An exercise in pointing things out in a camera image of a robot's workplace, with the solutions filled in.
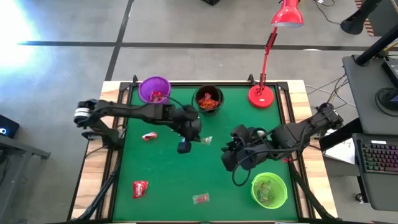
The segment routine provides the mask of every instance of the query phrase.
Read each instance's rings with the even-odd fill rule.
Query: gray floor
[[[265,44],[278,1],[221,0],[210,7],[199,0],[135,0],[124,42]],[[17,41],[115,42],[127,0],[0,1],[0,114],[21,124],[17,138],[51,151],[48,161],[34,159],[10,214],[12,223],[61,222],[67,217],[87,142],[72,122],[79,100],[99,97],[113,47],[12,46]],[[354,0],[323,8],[340,22],[356,10]],[[348,35],[328,23],[315,3],[300,3],[301,29],[279,29],[275,44],[369,46],[377,37],[364,31]],[[13,26],[8,21],[16,21]],[[321,86],[344,73],[341,58],[360,52],[273,50],[268,79],[304,79]],[[122,47],[112,80],[162,75],[170,80],[243,80],[261,72],[263,50],[148,49]],[[353,103],[346,85],[340,96]],[[313,106],[327,93],[309,96]],[[336,106],[342,102],[335,100]],[[352,106],[338,110],[346,121]],[[397,221],[398,213],[370,211],[352,195],[350,177],[332,177],[339,216],[356,221]]]

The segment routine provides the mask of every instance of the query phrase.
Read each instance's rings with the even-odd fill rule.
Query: green mat
[[[173,87],[171,97],[190,104],[196,88]],[[201,115],[201,137],[213,136],[210,146],[193,142],[189,154],[178,154],[181,137],[166,126],[154,126],[130,119],[114,205],[114,221],[240,221],[297,220],[289,168],[282,161],[266,161],[252,170],[249,181],[236,187],[221,161],[221,147],[231,140],[239,124],[270,130],[280,125],[277,102],[257,110],[247,100],[248,87],[222,87],[225,101],[215,116]],[[137,91],[132,103],[142,104]],[[155,131],[157,139],[145,142],[141,136]],[[288,188],[288,200],[278,209],[259,206],[251,197],[251,181],[258,173],[279,175]],[[241,182],[247,171],[238,169]],[[148,180],[142,198],[132,199],[132,183]],[[192,196],[209,193],[210,201],[193,204]]]

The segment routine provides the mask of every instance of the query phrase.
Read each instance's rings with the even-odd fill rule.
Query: purple bowl
[[[160,91],[162,95],[170,96],[172,86],[169,81],[163,77],[147,78],[138,86],[138,96],[144,103],[166,104],[169,102],[169,99],[166,97],[163,97],[163,99],[158,102],[151,102],[150,96],[153,91]]]

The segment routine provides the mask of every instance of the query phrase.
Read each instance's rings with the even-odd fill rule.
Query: red desk lamp
[[[269,51],[274,45],[277,36],[278,27],[301,27],[304,24],[303,16],[297,9],[299,0],[283,0],[282,7],[274,15],[271,25],[274,26],[272,33],[269,35],[266,44],[266,53],[264,55],[264,63],[262,64],[262,73],[260,84],[253,86],[248,93],[250,104],[256,108],[268,108],[274,101],[274,92],[267,86],[266,81],[266,66]]]

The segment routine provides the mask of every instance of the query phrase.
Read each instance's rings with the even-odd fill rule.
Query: lamp base
[[[255,108],[268,108],[274,102],[274,92],[268,86],[264,86],[261,95],[259,95],[259,89],[259,85],[250,88],[248,93],[249,103]]]

